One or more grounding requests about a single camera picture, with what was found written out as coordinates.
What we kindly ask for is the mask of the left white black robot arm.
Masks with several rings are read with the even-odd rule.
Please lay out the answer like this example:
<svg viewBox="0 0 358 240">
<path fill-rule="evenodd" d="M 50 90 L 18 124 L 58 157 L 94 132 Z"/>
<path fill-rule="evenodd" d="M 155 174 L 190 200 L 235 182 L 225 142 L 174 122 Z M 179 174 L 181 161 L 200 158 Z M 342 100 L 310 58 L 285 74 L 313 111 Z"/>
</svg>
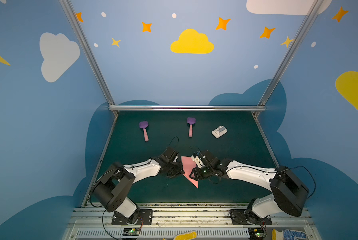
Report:
<svg viewBox="0 0 358 240">
<path fill-rule="evenodd" d="M 168 147 L 158 157 L 134 165 L 113 163 L 94 183 L 90 195 L 96 197 L 107 212 L 123 223 L 134 225 L 140 217 L 140 208 L 128 198 L 133 184 L 159 174 L 172 179 L 184 174 L 180 154 Z"/>
</svg>

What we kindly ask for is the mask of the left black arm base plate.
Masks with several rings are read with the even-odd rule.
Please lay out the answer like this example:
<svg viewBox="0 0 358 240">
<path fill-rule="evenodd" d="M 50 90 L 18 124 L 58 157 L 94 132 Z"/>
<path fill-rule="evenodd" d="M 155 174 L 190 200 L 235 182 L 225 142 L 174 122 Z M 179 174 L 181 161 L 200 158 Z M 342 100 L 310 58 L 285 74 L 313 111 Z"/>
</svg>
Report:
<svg viewBox="0 0 358 240">
<path fill-rule="evenodd" d="M 112 218 L 112 225 L 113 226 L 120 226 L 120 225 L 151 225 L 152 224 L 152 217 L 153 217 L 153 210 L 152 209 L 137 209 L 130 217 L 125 217 L 121 213 L 114 212 Z"/>
</svg>

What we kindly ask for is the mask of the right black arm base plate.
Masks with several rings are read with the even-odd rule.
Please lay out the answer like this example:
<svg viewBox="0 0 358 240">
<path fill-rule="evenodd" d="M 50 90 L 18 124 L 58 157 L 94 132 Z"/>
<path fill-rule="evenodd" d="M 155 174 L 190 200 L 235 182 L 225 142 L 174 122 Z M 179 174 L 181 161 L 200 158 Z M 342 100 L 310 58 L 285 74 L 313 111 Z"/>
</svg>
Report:
<svg viewBox="0 0 358 240">
<path fill-rule="evenodd" d="M 260 218 L 251 210 L 235 209 L 228 213 L 233 225 L 272 225 L 270 216 Z"/>
</svg>

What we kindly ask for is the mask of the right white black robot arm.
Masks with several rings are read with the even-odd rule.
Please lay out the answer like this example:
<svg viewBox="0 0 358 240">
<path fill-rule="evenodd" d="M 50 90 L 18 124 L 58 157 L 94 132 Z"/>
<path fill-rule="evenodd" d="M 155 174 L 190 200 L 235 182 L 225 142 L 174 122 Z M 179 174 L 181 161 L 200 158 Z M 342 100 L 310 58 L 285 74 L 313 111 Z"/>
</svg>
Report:
<svg viewBox="0 0 358 240">
<path fill-rule="evenodd" d="M 244 212 L 245 220 L 255 224 L 268 216 L 286 213 L 293 217 L 302 214 L 308 198 L 308 187 L 286 167 L 260 168 L 236 160 L 219 160 L 210 151 L 195 153 L 191 160 L 196 163 L 190 178 L 196 181 L 217 177 L 248 182 L 271 192 L 263 198 L 250 201 Z"/>
</svg>

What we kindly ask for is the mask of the pink square paper sheet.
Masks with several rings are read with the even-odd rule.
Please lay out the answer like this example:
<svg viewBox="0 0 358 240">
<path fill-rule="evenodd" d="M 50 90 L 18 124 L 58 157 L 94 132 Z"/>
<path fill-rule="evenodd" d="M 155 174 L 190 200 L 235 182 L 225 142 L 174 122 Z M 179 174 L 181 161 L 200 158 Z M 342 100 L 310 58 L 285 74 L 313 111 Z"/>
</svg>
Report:
<svg viewBox="0 0 358 240">
<path fill-rule="evenodd" d="M 181 157 L 181 162 L 183 164 L 184 176 L 198 189 L 198 181 L 190 178 L 192 170 L 197 167 L 196 163 L 191 157 Z"/>
</svg>

